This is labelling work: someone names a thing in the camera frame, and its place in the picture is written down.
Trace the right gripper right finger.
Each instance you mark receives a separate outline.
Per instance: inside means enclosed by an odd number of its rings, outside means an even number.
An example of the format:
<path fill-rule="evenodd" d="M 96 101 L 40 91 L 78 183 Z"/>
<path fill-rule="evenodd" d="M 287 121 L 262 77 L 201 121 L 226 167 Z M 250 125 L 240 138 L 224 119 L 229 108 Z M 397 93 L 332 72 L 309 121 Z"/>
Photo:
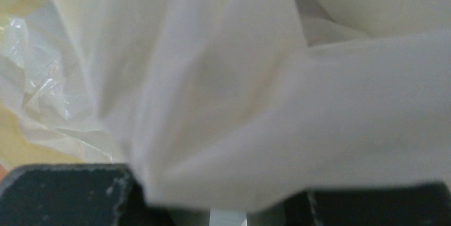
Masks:
<path fill-rule="evenodd" d="M 283 207 L 286 225 L 450 225 L 450 191 L 442 182 L 309 189 Z"/>

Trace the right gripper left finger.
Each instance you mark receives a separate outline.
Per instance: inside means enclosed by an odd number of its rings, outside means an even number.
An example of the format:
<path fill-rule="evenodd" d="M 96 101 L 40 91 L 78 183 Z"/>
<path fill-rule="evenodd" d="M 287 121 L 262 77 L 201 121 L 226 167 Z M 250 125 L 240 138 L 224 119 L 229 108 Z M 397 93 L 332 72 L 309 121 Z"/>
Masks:
<path fill-rule="evenodd" d="M 33 164 L 1 182 L 1 225 L 173 225 L 124 164 Z"/>

